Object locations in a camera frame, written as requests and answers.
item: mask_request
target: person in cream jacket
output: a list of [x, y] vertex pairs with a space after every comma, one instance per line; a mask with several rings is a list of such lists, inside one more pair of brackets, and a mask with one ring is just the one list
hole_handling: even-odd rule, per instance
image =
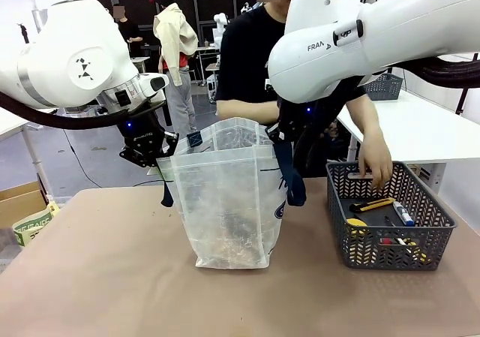
[[169, 78], [165, 95], [173, 128], [183, 138], [197, 131], [188, 59], [197, 51], [198, 37], [175, 0], [154, 1], [162, 9], [153, 26], [161, 44], [158, 71]]

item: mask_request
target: floor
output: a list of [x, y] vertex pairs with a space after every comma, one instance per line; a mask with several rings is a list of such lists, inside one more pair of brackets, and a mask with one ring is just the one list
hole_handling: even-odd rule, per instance
[[[198, 129], [217, 121], [216, 106], [206, 89], [193, 86], [192, 98]], [[158, 119], [165, 126], [161, 111]], [[66, 132], [87, 175], [102, 187], [127, 187], [155, 181], [147, 170], [119, 157], [123, 138], [116, 127]], [[30, 132], [56, 197], [71, 197], [83, 189], [96, 188], [87, 180], [70, 150], [63, 130], [43, 128]], [[0, 191], [36, 180], [35, 169], [21, 134], [0, 141]]]

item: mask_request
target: yellow box cutter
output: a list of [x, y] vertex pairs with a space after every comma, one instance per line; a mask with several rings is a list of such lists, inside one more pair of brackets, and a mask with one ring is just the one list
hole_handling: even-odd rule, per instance
[[374, 200], [372, 202], [367, 203], [354, 203], [351, 204], [349, 209], [353, 213], [362, 213], [366, 211], [370, 211], [371, 209], [380, 208], [383, 206], [387, 206], [389, 204], [393, 204], [395, 202], [394, 198], [384, 198], [382, 200]]

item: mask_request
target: man in black shirt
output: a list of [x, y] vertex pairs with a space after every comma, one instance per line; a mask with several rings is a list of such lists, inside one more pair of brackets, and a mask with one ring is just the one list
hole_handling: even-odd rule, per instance
[[[284, 35], [290, 1], [268, 2], [242, 14], [223, 34], [217, 91], [217, 111], [221, 119], [243, 117], [263, 125], [277, 121], [277, 97], [265, 88], [269, 78], [267, 68], [273, 46]], [[360, 171], [364, 175], [369, 167], [373, 186], [380, 187], [392, 176], [393, 166], [375, 106], [362, 87], [345, 103], [352, 120], [364, 134], [358, 161]], [[336, 113], [332, 111], [327, 116], [326, 128], [335, 120]], [[325, 164], [326, 155], [323, 151], [318, 157], [319, 165]]]
[[125, 7], [123, 5], [119, 3], [113, 5], [113, 18], [116, 19], [121, 36], [128, 43], [130, 57], [141, 57], [143, 38], [140, 37], [138, 25], [125, 16]]

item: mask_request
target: gray pants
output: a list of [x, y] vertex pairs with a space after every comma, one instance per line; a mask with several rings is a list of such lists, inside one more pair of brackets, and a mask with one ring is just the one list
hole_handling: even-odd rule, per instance
[[166, 102], [172, 117], [173, 130], [185, 138], [187, 134], [197, 131], [195, 126], [195, 109], [192, 103], [191, 80], [188, 67], [180, 69], [181, 86], [173, 84], [172, 75], [166, 72], [169, 85], [165, 88]]

